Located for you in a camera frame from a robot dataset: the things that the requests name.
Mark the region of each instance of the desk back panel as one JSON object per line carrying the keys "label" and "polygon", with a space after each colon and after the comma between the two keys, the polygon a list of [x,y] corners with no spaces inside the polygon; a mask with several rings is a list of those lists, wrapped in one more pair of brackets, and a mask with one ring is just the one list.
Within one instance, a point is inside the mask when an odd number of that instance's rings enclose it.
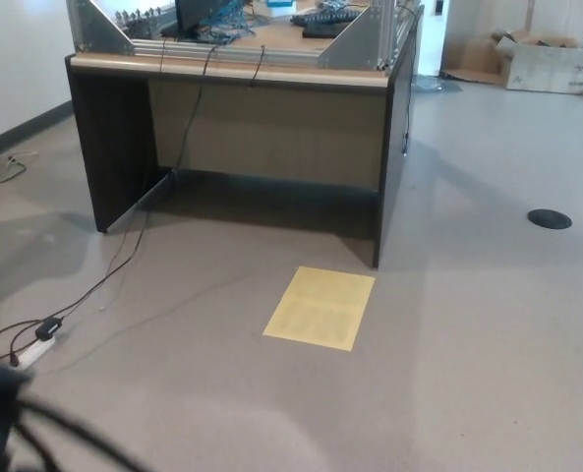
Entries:
{"label": "desk back panel", "polygon": [[[197,83],[152,80],[160,166],[178,161]],[[204,85],[181,168],[379,188],[385,97]]]}

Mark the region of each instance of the metal bracket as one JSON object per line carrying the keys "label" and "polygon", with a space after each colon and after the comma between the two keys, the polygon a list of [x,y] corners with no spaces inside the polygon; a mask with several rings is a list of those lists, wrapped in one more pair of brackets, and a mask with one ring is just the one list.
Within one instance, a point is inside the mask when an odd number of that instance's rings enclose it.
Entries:
{"label": "metal bracket", "polygon": [[379,58],[381,7],[368,7],[320,55],[327,69],[375,70]]}
{"label": "metal bracket", "polygon": [[93,0],[67,0],[67,3],[77,52],[134,54],[132,41]]}

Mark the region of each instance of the power adapter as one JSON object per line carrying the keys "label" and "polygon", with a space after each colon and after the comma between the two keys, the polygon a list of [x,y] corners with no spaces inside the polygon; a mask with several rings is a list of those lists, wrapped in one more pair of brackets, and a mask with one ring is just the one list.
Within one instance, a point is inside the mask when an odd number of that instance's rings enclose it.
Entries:
{"label": "power adapter", "polygon": [[48,341],[60,327],[62,327],[61,318],[47,318],[42,322],[38,329],[35,330],[35,337],[40,341]]}

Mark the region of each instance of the paper sheet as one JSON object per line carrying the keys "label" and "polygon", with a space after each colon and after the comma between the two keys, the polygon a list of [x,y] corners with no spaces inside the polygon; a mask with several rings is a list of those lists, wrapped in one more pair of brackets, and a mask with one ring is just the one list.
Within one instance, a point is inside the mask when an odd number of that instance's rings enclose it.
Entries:
{"label": "paper sheet", "polygon": [[351,351],[374,281],[301,266],[263,335]]}

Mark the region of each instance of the desk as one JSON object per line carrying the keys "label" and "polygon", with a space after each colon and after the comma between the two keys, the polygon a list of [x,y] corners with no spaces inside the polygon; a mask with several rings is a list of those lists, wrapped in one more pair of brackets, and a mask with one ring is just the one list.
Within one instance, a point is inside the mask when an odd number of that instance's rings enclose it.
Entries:
{"label": "desk", "polygon": [[97,230],[106,232],[176,164],[203,83],[180,167],[373,192],[378,267],[404,163],[415,41],[411,31],[388,77],[263,65],[254,80],[254,64],[214,57],[203,77],[201,60],[68,57]]}

